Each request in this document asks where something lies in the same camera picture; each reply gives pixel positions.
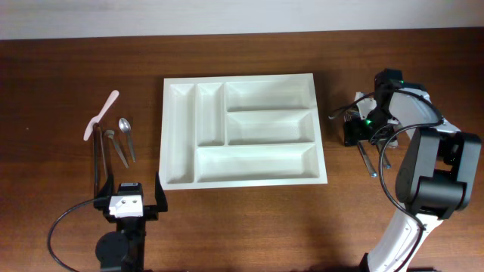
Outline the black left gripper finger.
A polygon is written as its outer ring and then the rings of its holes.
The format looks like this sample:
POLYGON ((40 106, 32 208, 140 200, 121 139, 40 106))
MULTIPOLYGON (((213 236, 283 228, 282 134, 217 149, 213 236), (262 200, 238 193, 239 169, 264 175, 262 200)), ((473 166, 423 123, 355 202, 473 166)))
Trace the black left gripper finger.
POLYGON ((159 213, 168 212, 168 202, 160 183, 159 172, 156 172, 155 174, 154 196, 156 204, 144 207, 144 216, 147 220, 157 220, 159 218, 159 213))
POLYGON ((93 206, 95 209, 105 209, 109 206, 110 198, 114 192, 114 177, 112 174, 107 176, 107 180, 103 187, 95 192, 95 201, 93 206))

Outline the metal fork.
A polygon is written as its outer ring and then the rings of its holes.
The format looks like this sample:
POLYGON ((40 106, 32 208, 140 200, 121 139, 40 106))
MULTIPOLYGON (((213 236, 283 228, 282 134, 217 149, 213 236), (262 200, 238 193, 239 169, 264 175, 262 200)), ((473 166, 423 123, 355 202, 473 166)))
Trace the metal fork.
POLYGON ((353 120, 358 120, 358 117, 357 116, 354 116, 353 114, 351 113, 346 113, 343 117, 344 119, 344 122, 351 122, 353 120))
POLYGON ((358 147, 358 150, 361 154, 361 157, 364 161, 364 164, 368 170, 368 173, 369 175, 372 177, 372 178, 376 178, 377 177, 377 172, 375 170, 375 168, 373 167, 372 163, 371 163, 371 160, 368 156, 368 154, 366 153, 364 147, 363 147, 363 144, 361 142, 358 142, 357 143, 357 147, 358 147))

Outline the metal tongs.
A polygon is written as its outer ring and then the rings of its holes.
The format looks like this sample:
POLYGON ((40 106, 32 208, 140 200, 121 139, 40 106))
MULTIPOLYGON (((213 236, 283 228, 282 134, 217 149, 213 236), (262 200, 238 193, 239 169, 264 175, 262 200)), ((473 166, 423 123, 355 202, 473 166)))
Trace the metal tongs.
POLYGON ((107 176, 111 173, 110 166, 107 163, 106 148, 104 146, 104 135, 100 124, 95 123, 93 127, 93 151, 94 151, 94 196, 101 186, 101 168, 103 166, 105 182, 107 176))

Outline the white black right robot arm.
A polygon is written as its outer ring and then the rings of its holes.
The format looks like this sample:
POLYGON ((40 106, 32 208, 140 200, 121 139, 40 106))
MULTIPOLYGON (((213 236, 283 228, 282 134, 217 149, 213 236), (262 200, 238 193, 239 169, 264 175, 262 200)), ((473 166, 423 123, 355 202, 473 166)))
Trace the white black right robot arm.
POLYGON ((379 243, 364 254, 358 268, 407 271, 430 233, 468 206, 482 141, 447 121, 425 87, 406 82, 399 70, 379 72, 373 92, 357 93, 350 105, 335 114, 344 117, 345 146, 360 147, 367 141, 377 148, 377 167, 365 152, 361 156, 396 207, 379 243), (386 149, 403 133, 410 143, 396 176, 396 191, 390 193, 383 175, 390 167, 386 149))

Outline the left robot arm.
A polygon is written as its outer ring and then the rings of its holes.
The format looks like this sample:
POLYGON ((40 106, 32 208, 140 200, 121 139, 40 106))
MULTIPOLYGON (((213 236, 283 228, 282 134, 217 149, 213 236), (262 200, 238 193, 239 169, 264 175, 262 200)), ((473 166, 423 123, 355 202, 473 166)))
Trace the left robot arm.
POLYGON ((122 183, 114 190, 109 175, 101 189, 95 189, 94 208, 116 225, 115 231, 104 234, 95 248, 101 271, 143 271, 146 223, 156 221, 159 213, 168 211, 168 203, 159 175, 155 175, 154 205, 143 202, 140 183, 122 183))

